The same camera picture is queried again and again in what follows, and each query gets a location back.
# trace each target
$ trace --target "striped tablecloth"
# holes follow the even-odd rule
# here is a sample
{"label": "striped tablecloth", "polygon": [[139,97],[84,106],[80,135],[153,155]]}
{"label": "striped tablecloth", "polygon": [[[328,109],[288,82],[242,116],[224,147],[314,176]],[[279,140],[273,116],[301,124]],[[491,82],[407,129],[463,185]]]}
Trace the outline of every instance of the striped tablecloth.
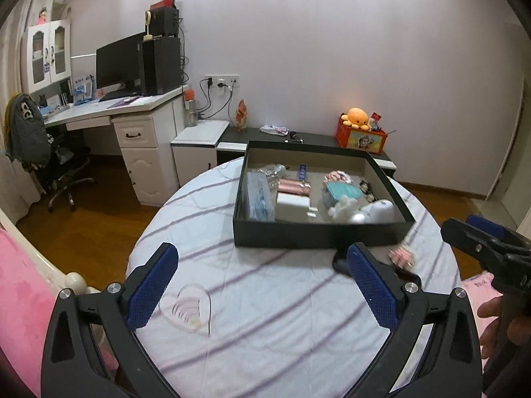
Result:
{"label": "striped tablecloth", "polygon": [[[375,357],[380,328],[352,279],[331,268],[333,250],[235,248],[232,215],[242,159],[203,173],[160,209],[127,268],[145,264],[162,242],[179,268],[149,323],[136,331],[183,398],[342,397]],[[406,236],[426,291],[460,284],[439,226],[392,182],[416,219]],[[371,251],[384,259],[389,247]],[[422,332],[395,387],[407,383],[429,335]]]}

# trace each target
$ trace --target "cabinet handle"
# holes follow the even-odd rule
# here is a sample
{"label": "cabinet handle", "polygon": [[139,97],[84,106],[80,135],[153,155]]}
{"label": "cabinet handle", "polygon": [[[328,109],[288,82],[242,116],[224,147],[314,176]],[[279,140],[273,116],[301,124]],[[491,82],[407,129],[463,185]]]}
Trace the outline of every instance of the cabinet handle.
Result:
{"label": "cabinet handle", "polygon": [[129,171],[129,179],[131,180],[132,185],[136,185],[136,182],[133,181],[133,177],[131,176],[131,171]]}

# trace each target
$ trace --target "finger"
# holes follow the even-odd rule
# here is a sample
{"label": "finger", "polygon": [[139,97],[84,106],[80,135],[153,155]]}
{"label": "finger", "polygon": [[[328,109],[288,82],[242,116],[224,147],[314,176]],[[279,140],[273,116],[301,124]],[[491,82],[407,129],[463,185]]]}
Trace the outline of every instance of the finger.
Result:
{"label": "finger", "polygon": [[503,296],[498,296],[496,298],[491,299],[490,301],[481,304],[480,307],[477,309],[477,316],[481,318],[493,316],[500,317],[502,309],[502,298]]}
{"label": "finger", "polygon": [[481,359],[489,359],[494,353],[494,344],[485,344],[481,347]]}
{"label": "finger", "polygon": [[493,320],[489,326],[485,328],[480,337],[480,345],[487,345],[489,343],[496,343],[497,331],[500,327],[500,318]]}
{"label": "finger", "polygon": [[531,317],[514,319],[507,328],[507,336],[516,345],[525,344],[531,336]]}

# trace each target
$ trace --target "heart-shaped decoration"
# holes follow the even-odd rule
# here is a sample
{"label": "heart-shaped decoration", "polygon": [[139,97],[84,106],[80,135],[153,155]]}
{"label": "heart-shaped decoration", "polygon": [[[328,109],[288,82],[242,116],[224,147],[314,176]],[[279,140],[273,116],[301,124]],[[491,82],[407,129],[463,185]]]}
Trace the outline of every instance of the heart-shaped decoration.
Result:
{"label": "heart-shaped decoration", "polygon": [[172,325],[187,332],[210,336],[212,301],[204,287],[187,284],[178,294],[164,295],[159,308]]}

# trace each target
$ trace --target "black monitor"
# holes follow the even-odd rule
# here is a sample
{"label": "black monitor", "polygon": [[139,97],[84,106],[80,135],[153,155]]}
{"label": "black monitor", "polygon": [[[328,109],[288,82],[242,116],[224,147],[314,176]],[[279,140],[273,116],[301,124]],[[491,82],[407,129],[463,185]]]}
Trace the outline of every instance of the black monitor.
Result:
{"label": "black monitor", "polygon": [[145,33],[135,34],[96,50],[98,88],[124,83],[125,88],[105,95],[100,101],[140,95],[138,44]]}

